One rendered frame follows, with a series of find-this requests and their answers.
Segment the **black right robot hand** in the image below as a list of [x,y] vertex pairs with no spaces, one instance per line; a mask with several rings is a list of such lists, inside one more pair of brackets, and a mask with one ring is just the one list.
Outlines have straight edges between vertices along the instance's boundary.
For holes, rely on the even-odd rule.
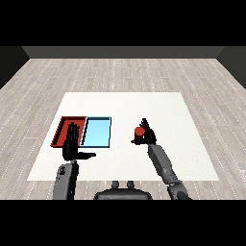
[[140,144],[155,144],[157,142],[156,135],[154,131],[150,128],[149,123],[146,118],[141,120],[141,123],[138,127],[142,127],[145,130],[144,138],[140,141],[132,140],[132,143],[135,145]]

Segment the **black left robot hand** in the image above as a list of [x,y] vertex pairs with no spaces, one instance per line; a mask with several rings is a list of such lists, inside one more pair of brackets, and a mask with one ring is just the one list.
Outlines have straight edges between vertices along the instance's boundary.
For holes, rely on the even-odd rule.
[[62,146],[62,156],[65,160],[88,160],[96,156],[95,153],[78,151],[79,130],[80,127],[74,122],[67,127],[66,139]]

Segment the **small red can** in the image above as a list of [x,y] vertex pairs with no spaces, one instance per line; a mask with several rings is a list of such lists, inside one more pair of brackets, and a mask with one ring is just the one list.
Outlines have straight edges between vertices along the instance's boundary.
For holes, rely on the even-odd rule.
[[135,140],[140,141],[144,138],[145,130],[142,127],[135,128]]

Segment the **red shallow open box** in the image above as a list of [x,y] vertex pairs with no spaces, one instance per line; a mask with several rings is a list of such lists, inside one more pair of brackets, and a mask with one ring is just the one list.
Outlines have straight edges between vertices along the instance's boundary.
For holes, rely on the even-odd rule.
[[81,147],[82,135],[86,124],[85,116],[63,116],[50,144],[51,147],[62,148],[67,137],[67,129],[70,123],[74,123],[79,127],[78,147]]

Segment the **light blue shallow open box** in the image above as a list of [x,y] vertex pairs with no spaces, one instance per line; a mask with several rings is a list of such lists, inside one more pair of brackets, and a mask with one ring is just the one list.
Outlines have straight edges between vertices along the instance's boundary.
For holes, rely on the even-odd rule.
[[89,116],[81,136],[82,148],[109,148],[111,140],[111,118]]

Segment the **dark grey robot body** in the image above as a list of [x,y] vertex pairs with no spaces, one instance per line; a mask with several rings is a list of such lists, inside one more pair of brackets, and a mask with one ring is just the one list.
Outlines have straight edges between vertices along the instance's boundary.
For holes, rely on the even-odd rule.
[[119,181],[113,181],[110,189],[97,192],[94,200],[152,200],[149,192],[135,188],[133,181],[127,181],[126,188],[119,187]]

